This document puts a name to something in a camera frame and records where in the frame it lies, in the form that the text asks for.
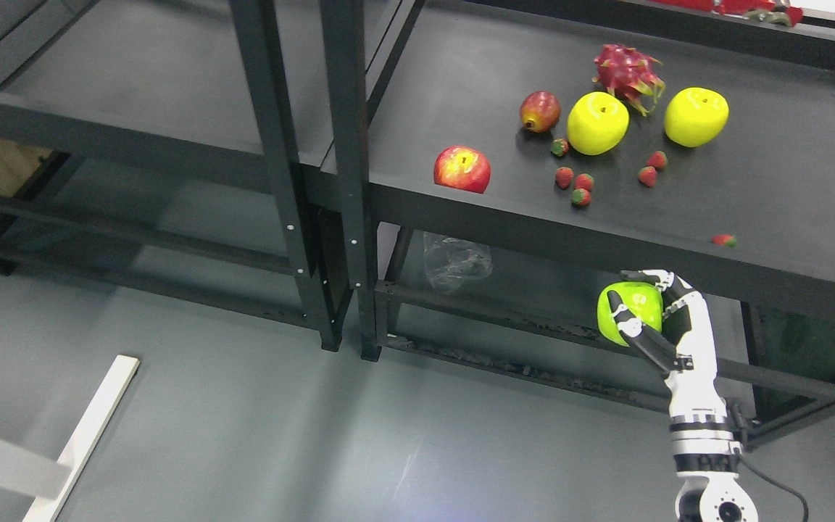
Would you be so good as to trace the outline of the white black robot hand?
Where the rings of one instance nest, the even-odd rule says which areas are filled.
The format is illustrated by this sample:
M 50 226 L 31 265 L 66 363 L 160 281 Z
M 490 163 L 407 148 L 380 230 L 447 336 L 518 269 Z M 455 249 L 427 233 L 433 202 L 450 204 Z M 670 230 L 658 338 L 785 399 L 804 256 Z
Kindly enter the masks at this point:
M 607 310 L 623 340 L 662 371 L 670 390 L 672 419 L 702 417 L 722 421 L 726 401 L 717 393 L 717 357 L 705 297 L 668 270 L 622 270 L 623 281 L 652 285 L 664 305 L 662 327 L 643 323 L 617 291 L 607 294 Z

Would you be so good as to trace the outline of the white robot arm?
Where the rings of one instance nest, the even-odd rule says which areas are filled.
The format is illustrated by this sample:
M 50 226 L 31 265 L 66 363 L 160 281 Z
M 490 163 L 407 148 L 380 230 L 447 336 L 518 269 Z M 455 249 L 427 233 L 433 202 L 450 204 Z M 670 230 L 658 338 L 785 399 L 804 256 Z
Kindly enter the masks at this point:
M 752 497 L 739 485 L 744 423 L 731 413 L 681 414 L 670 419 L 676 476 L 676 521 L 758 521 Z

